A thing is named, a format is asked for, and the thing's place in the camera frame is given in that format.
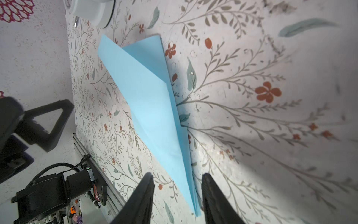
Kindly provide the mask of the light blue paper sheet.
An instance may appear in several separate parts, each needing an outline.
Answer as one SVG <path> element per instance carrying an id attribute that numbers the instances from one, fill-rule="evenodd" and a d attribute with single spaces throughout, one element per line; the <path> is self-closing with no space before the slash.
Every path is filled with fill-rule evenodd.
<path id="1" fill-rule="evenodd" d="M 103 35 L 98 56 L 130 107 L 137 135 L 200 216 L 188 130 L 180 123 L 160 36 L 119 47 Z"/>

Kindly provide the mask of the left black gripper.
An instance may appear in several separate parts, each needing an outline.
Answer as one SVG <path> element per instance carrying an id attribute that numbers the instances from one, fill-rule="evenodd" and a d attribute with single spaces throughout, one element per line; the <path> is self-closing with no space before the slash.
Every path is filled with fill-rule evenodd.
<path id="1" fill-rule="evenodd" d="M 62 113 L 50 133 L 45 132 L 41 125 L 34 122 L 35 117 L 60 109 Z M 73 109 L 74 105 L 65 99 L 24 112 L 14 98 L 1 98 L 1 183 L 22 172 L 34 162 L 34 159 L 26 153 L 28 147 L 14 136 L 14 133 L 28 144 L 36 144 L 49 152 L 57 146 Z"/>

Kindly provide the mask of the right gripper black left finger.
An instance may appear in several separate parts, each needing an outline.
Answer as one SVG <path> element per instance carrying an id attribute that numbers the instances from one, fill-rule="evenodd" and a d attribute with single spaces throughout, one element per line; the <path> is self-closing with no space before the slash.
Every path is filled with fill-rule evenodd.
<path id="1" fill-rule="evenodd" d="M 143 176 L 111 224 L 149 224 L 151 222 L 154 188 L 153 175 L 148 172 Z"/>

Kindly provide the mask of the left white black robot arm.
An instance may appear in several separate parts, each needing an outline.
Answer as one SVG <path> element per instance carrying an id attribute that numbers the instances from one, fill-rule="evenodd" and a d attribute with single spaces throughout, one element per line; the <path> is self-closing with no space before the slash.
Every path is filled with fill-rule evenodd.
<path id="1" fill-rule="evenodd" d="M 1 182 L 8 180 L 25 170 L 34 162 L 26 153 L 28 145 L 38 145 L 45 152 L 53 150 L 61 137 L 64 127 L 73 111 L 69 100 L 24 111 L 23 107 L 12 97 L 1 98 Z M 34 122 L 34 118 L 56 110 L 62 113 L 52 131 Z M 11 199 L 18 206 L 19 217 L 16 224 L 27 224 L 41 220 L 67 207 L 71 200 L 88 192 L 93 187 L 90 174 L 86 170 L 78 170 L 71 164 L 54 164 L 51 168 L 68 167 L 75 171 L 65 178 L 63 173 L 38 174 L 28 186 L 17 192 Z"/>

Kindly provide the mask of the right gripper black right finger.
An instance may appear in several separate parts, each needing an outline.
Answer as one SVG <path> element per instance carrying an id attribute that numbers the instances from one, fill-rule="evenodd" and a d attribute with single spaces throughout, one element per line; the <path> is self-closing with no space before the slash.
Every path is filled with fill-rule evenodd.
<path id="1" fill-rule="evenodd" d="M 203 174 L 201 189 L 206 224 L 245 224 L 209 173 Z"/>

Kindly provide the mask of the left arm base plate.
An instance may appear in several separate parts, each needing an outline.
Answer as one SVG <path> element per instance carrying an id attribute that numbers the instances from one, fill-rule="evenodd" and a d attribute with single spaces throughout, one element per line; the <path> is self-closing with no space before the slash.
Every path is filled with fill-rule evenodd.
<path id="1" fill-rule="evenodd" d="M 107 184 L 102 174 L 93 166 L 87 166 L 85 170 L 89 173 L 92 183 L 91 190 L 86 194 L 95 206 L 100 208 L 107 202 Z"/>

